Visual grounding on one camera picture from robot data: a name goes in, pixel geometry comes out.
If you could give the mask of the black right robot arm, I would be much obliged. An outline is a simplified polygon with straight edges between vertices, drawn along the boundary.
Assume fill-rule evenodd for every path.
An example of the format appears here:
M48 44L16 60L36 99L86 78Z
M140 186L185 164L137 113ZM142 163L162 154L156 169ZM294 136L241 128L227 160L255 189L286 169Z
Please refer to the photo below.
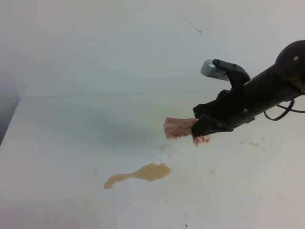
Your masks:
M282 102L290 102L305 94L305 42L286 46L275 63L250 78L239 65L219 59L206 60L201 68L204 76L229 81L230 90L222 90L217 98L193 108L198 120L192 127L194 137L231 132L247 124Z

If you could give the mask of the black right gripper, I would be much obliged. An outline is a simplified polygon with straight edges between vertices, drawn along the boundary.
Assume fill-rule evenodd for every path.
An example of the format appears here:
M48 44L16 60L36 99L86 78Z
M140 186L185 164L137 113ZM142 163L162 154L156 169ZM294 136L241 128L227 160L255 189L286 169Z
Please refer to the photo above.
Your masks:
M224 71L231 90L221 91L215 101L193 108L197 122L192 126L193 142L209 141L209 135L232 132L281 102L291 99L291 86L275 73L271 66L250 79L239 65L214 59L213 64Z

